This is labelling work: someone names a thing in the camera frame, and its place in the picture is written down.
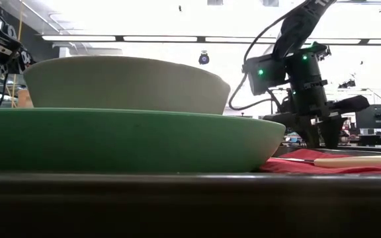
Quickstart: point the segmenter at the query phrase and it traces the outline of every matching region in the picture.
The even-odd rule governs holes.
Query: camera
[[[208,56],[208,53],[206,51],[202,51],[201,55],[199,56],[199,64],[207,64],[210,63],[210,57]]]

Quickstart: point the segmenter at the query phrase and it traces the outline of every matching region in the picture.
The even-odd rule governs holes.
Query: white bowl
[[[35,107],[222,114],[230,86],[213,73],[156,59],[51,59],[24,73]]]

